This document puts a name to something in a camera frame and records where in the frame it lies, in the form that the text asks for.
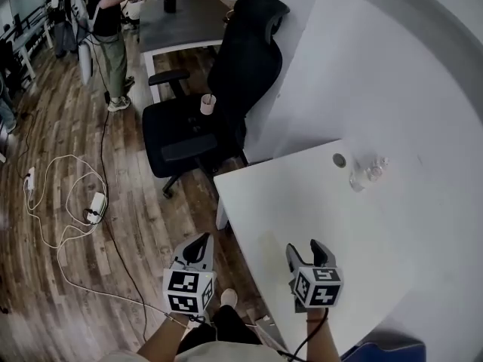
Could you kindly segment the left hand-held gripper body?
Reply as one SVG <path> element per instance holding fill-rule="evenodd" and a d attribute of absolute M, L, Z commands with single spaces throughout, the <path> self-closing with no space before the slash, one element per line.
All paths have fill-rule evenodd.
<path fill-rule="evenodd" d="M 175 258 L 163 274 L 162 292 L 168 308 L 179 314 L 203 316 L 214 296 L 217 274 Z"/>

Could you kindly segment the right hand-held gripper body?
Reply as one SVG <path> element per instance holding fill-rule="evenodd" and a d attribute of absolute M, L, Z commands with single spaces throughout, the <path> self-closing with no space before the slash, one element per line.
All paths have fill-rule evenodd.
<path fill-rule="evenodd" d="M 298 260 L 288 261 L 294 278 L 289 282 L 294 296 L 296 313 L 307 312 L 312 308 L 330 308 L 337 304 L 343 276 L 334 257 L 322 265 L 303 264 Z"/>

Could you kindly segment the person's right forearm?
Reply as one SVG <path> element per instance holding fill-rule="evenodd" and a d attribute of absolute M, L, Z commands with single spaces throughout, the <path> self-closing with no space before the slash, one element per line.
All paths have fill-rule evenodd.
<path fill-rule="evenodd" d="M 326 308 L 312 308 L 306 313 L 306 358 L 308 362 L 340 362 L 333 336 L 325 318 Z"/>

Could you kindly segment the person's left forearm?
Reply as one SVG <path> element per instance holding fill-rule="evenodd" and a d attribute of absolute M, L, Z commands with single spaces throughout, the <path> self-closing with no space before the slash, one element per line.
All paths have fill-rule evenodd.
<path fill-rule="evenodd" d="M 169 314 L 137 354 L 149 362 L 174 362 L 188 323 L 189 318 L 183 314 Z"/>

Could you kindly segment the white table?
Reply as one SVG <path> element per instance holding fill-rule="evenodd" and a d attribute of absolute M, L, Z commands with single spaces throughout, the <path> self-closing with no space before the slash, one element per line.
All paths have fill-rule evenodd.
<path fill-rule="evenodd" d="M 346 166 L 333 163 L 340 153 Z M 355 192 L 349 184 L 352 153 L 342 141 L 272 159 L 215 177 L 225 212 L 251 276 L 290 350 L 306 330 L 294 311 L 285 248 L 305 261 L 309 242 L 322 242 L 343 275 L 329 324 L 340 353 L 381 323 L 413 289 L 429 287 L 442 259 L 410 218 L 400 170 Z"/>

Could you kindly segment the person's light shoe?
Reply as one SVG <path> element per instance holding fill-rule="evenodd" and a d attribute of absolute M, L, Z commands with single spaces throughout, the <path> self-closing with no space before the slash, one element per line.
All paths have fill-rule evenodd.
<path fill-rule="evenodd" d="M 232 288 L 225 289 L 220 297 L 220 307 L 230 307 L 235 309 L 238 303 L 238 294 Z"/>

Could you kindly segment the person's black trousers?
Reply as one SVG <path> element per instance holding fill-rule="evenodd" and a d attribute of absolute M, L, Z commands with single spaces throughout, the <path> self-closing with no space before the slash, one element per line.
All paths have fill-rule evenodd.
<path fill-rule="evenodd" d="M 222 304 L 214 314 L 213 322 L 214 326 L 200 324 L 198 327 L 190 330 L 181 341 L 177 354 L 215 341 L 252 345 L 262 344 L 257 334 L 245 325 L 232 306 Z"/>

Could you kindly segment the person's light shirt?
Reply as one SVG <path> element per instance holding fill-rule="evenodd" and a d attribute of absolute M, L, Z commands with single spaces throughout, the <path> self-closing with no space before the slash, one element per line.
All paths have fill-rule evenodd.
<path fill-rule="evenodd" d="M 98 362 L 150 362 L 133 351 L 114 351 Z M 265 345 L 234 342 L 208 342 L 182 352 L 174 362 L 287 362 Z"/>

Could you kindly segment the blue chair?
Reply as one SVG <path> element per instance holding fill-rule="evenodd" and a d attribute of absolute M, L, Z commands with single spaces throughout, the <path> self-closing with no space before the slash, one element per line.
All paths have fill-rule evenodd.
<path fill-rule="evenodd" d="M 373 331 L 342 357 L 342 362 L 426 362 L 426 345 L 394 331 Z"/>

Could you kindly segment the clear water bottle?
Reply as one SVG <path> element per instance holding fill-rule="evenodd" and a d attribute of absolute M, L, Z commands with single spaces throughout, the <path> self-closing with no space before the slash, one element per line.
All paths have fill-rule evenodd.
<path fill-rule="evenodd" d="M 385 173 L 389 166 L 387 157 L 376 156 L 365 166 L 357 165 L 349 176 L 349 184 L 355 192 L 362 192 Z"/>

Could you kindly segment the pink cup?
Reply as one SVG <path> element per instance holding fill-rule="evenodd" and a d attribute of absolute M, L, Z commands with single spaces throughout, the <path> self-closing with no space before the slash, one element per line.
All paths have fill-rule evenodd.
<path fill-rule="evenodd" d="M 214 112 L 216 101 L 217 98 L 213 94 L 204 94 L 201 98 L 200 113 L 211 115 Z"/>

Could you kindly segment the black office chair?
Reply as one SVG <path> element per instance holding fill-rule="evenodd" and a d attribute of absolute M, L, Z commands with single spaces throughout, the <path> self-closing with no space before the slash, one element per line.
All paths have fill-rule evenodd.
<path fill-rule="evenodd" d="M 208 74 L 210 115 L 201 112 L 202 95 L 186 94 L 180 81 L 186 69 L 149 77 L 151 86 L 169 84 L 174 98 L 143 110 L 146 154 L 153 174 L 167 179 L 163 195 L 196 168 L 213 179 L 222 163 L 241 157 L 245 145 L 245 117 L 273 86 L 282 68 L 281 51 L 273 36 L 289 7 L 279 0 L 238 0 L 223 41 Z"/>

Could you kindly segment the dark-topped desk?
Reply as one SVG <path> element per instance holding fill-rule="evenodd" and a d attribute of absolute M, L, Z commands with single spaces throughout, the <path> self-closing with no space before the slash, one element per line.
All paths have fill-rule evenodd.
<path fill-rule="evenodd" d="M 146 0 L 140 9 L 140 52 L 148 76 L 155 74 L 154 56 L 222 44 L 229 11 L 220 0 L 175 0 L 167 13 L 162 0 Z"/>

